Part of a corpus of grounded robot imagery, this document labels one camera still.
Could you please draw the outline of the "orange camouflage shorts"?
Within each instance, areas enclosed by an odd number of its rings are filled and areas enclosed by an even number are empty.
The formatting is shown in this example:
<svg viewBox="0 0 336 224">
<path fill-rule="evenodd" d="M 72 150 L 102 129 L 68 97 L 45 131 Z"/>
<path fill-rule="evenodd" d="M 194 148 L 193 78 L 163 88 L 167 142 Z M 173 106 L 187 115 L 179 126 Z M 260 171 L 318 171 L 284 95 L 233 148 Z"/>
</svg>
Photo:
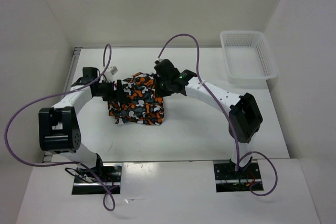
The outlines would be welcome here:
<svg viewBox="0 0 336 224">
<path fill-rule="evenodd" d="M 121 81 L 128 101 L 108 102 L 109 116 L 114 117 L 115 124 L 161 125 L 164 101 L 155 96 L 154 74 L 138 72 Z"/>
</svg>

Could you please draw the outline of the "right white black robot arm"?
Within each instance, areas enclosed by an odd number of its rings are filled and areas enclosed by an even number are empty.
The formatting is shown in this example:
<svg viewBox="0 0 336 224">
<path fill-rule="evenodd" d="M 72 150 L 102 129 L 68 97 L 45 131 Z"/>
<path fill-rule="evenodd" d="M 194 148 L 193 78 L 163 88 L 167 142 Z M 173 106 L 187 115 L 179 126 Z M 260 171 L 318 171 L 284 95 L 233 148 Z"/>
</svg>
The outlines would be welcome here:
<svg viewBox="0 0 336 224">
<path fill-rule="evenodd" d="M 168 97 L 180 93 L 195 98 L 223 112 L 228 120 L 228 131 L 235 140 L 236 150 L 230 161 L 230 172 L 235 178 L 243 178 L 249 171 L 251 146 L 249 143 L 259 131 L 263 117 L 254 96 L 239 95 L 208 83 L 194 72 L 179 72 L 168 60 L 156 60 L 154 69 L 155 94 Z"/>
</svg>

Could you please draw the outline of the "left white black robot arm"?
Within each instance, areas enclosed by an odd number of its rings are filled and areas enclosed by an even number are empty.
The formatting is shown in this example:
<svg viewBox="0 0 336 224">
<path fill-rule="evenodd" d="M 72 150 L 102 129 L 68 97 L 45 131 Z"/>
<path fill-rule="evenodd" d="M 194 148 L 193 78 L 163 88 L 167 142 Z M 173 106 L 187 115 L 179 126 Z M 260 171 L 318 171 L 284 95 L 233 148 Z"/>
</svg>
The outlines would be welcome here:
<svg viewBox="0 0 336 224">
<path fill-rule="evenodd" d="M 117 71 L 115 66 L 108 67 L 103 74 L 103 80 L 92 83 L 98 77 L 99 70 L 95 67 L 84 67 L 82 77 L 71 85 L 71 93 L 51 108 L 42 108 L 38 113 L 40 148 L 76 162 L 80 174 L 86 174 L 93 182 L 104 178 L 105 169 L 99 154 L 82 144 L 77 115 L 94 97 L 101 97 L 106 102 L 125 98 L 122 89 L 117 88 L 121 80 L 113 80 Z"/>
</svg>

